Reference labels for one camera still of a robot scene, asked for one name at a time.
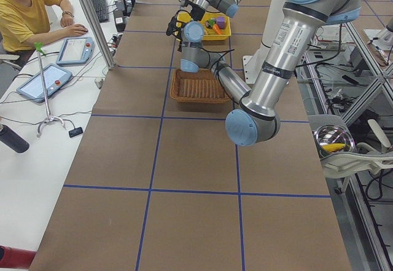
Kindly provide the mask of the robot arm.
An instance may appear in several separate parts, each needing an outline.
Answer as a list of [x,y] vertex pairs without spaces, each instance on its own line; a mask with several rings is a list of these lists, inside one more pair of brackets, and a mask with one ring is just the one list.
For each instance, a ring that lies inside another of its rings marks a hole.
[[181,8],[171,17],[166,29],[167,36],[174,36],[179,41],[202,41],[206,29],[214,31],[218,36],[224,32],[219,28],[216,19],[206,18],[208,9],[215,9],[219,17],[232,18],[239,9],[242,0],[178,0]]
[[228,137],[239,146],[251,146],[273,138],[279,131],[280,119],[274,107],[318,27],[355,20],[360,14],[360,0],[285,0],[283,20],[252,87],[226,64],[221,53],[208,52],[201,43],[201,18],[206,9],[213,7],[233,17],[240,1],[183,1],[192,11],[191,20],[179,30],[181,70],[212,71],[239,106],[226,118]]

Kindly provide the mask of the person's right hand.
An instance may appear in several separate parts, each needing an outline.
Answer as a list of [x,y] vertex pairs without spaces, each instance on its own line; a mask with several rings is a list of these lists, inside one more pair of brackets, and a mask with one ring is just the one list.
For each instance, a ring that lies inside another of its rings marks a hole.
[[65,37],[79,37],[88,33],[88,29],[81,24],[73,24],[63,28]]

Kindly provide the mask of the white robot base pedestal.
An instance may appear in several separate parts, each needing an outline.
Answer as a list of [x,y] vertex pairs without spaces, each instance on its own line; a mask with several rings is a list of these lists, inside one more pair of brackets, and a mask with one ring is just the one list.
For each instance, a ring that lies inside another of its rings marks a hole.
[[253,56],[243,56],[244,76],[246,83],[249,85],[255,84],[259,72],[262,69],[262,64],[273,45],[273,41],[278,30],[280,29],[281,23],[284,19],[282,7],[285,1],[286,0],[271,0],[260,48],[255,52],[255,54],[253,54]]

